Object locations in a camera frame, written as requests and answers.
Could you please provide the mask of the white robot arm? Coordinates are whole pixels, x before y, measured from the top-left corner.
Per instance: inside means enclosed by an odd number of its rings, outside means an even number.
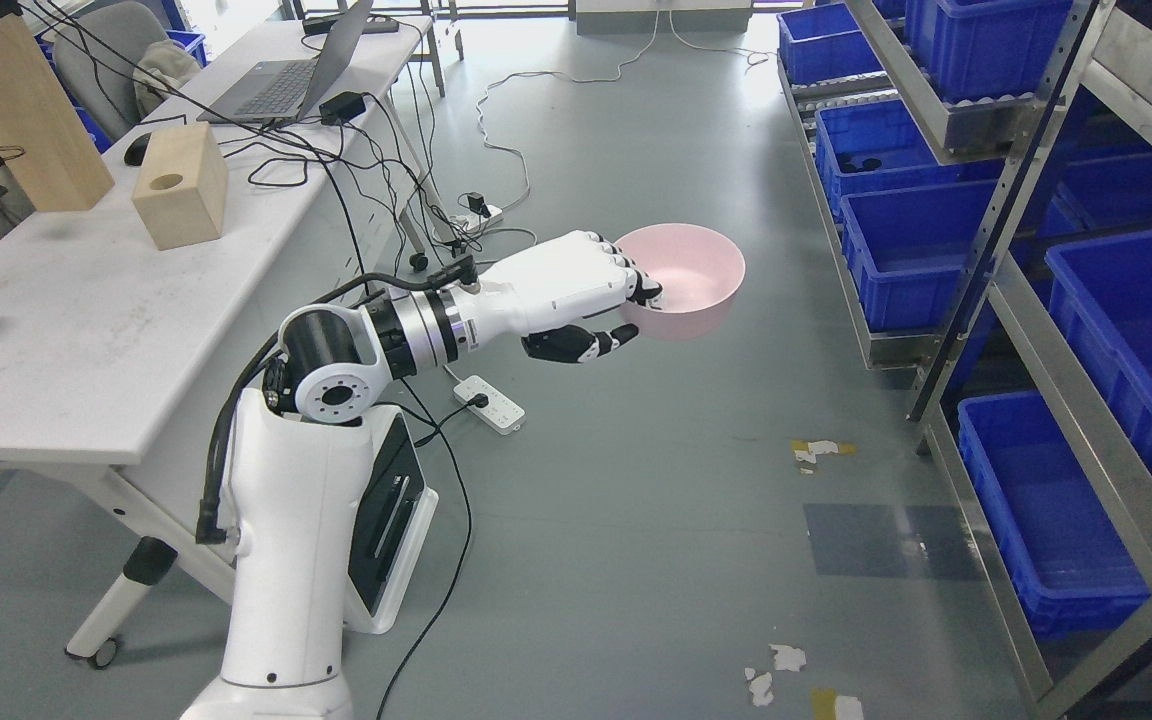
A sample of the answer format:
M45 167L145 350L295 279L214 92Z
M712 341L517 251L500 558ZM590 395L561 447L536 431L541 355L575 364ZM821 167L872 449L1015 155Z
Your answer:
M238 543L227 647L187 719L351 719L342 641L355 520L376 460L376 397L476 344L454 291L361 309L311 304L275 333L291 410L243 389L227 487Z

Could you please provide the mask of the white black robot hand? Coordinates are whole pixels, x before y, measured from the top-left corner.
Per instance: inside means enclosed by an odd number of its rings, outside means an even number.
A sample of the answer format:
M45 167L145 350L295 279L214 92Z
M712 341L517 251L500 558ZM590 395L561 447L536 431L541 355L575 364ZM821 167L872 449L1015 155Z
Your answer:
M470 348L516 334L530 357L567 364L602 357L639 333L632 323L588 331L577 319L626 302L655 306L662 293L630 256L594 232L568 232L508 256L485 270L477 285L477 291L461 285L447 290L467 323Z

